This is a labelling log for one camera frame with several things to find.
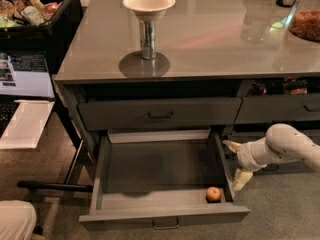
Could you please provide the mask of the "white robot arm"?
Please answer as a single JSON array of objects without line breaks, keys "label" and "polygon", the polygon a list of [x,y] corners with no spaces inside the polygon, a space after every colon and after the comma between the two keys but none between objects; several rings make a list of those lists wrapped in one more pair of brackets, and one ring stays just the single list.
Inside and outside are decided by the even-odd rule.
[{"label": "white robot arm", "polygon": [[288,124],[274,124],[266,135],[256,141],[223,143],[237,155],[240,167],[236,169],[233,190],[241,190],[253,173],[269,164],[301,161],[309,168],[320,171],[320,146],[307,135]]}]

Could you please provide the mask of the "white robot base corner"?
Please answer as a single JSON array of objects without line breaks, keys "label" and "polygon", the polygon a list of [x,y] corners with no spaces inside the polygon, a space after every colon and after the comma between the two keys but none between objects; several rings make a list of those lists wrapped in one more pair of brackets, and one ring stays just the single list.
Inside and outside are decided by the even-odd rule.
[{"label": "white robot base corner", "polygon": [[30,202],[0,202],[0,240],[31,240],[37,215]]}]

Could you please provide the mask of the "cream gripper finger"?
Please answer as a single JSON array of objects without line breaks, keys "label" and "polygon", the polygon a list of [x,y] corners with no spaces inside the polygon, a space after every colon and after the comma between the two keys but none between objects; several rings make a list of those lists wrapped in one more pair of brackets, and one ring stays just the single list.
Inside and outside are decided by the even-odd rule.
[{"label": "cream gripper finger", "polygon": [[230,141],[230,140],[223,140],[222,143],[225,144],[229,148],[229,150],[233,153],[237,153],[239,147],[241,146],[240,143]]},{"label": "cream gripper finger", "polygon": [[253,177],[253,172],[238,168],[235,172],[233,190],[240,191]]}]

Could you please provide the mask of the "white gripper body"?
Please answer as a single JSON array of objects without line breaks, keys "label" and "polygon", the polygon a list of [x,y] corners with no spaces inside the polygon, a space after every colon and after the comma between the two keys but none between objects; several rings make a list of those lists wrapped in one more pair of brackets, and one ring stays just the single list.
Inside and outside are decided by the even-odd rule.
[{"label": "white gripper body", "polygon": [[247,171],[258,171],[265,167],[259,164],[253,157],[248,143],[241,144],[237,149],[238,162]]}]

